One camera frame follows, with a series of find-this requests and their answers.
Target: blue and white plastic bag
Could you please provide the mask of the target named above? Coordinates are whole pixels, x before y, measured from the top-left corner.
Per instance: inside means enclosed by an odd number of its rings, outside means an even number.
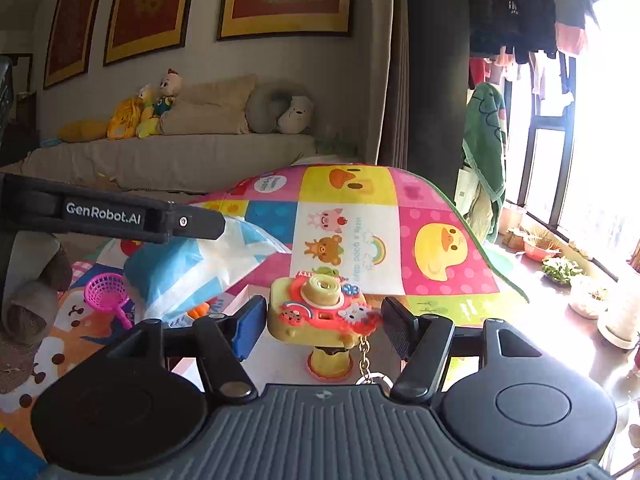
[[[225,216],[217,240],[171,238],[144,244],[124,265],[136,323],[170,321],[242,280],[273,253],[290,253],[276,238],[241,218]]]

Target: white bear plush toy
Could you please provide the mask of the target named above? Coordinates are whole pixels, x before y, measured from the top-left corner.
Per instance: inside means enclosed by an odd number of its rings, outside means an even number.
[[[282,134],[298,134],[309,124],[314,113],[314,102],[306,96],[294,95],[289,110],[278,119],[278,131]]]

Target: window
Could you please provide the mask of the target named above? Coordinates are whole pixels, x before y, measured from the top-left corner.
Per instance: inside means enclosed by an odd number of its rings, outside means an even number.
[[[528,68],[513,82],[507,199],[619,263],[640,239],[640,0],[601,0],[594,10],[601,32],[586,56],[546,65],[544,100],[531,99]]]

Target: pink plastic basket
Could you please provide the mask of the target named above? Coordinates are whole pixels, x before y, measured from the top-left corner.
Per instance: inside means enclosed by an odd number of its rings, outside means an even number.
[[[115,272],[98,274],[84,287],[84,302],[98,312],[113,312],[127,330],[133,325],[122,307],[129,301],[122,276]]]

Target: gold picture border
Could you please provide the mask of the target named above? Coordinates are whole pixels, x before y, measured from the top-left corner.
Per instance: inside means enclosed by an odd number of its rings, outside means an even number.
[[[350,33],[350,1],[339,0],[335,14],[272,14],[234,18],[235,0],[222,0],[218,39],[304,34],[347,36]]]
[[[159,34],[146,36],[145,38],[113,47],[113,37],[118,19],[118,10],[120,9],[120,0],[113,0],[107,29],[107,41],[104,46],[103,66],[118,63],[133,57],[145,56],[146,54],[160,50],[184,47],[187,40],[190,7],[191,0],[180,0],[174,30],[160,32]]]
[[[87,72],[89,72],[89,58],[91,56],[91,44],[94,36],[95,15],[98,11],[98,3],[100,0],[92,0],[92,9],[89,13],[89,23],[87,24],[88,26],[84,33],[82,59],[54,73],[49,73],[51,42],[53,40],[53,33],[56,30],[56,25],[58,24],[58,15],[60,13],[61,1],[62,0],[58,0],[58,2],[56,3],[56,11],[53,15],[51,32],[49,33],[49,43],[47,44],[47,58],[44,68],[44,81],[42,83],[42,88],[45,90],[75,76],[86,74]]]

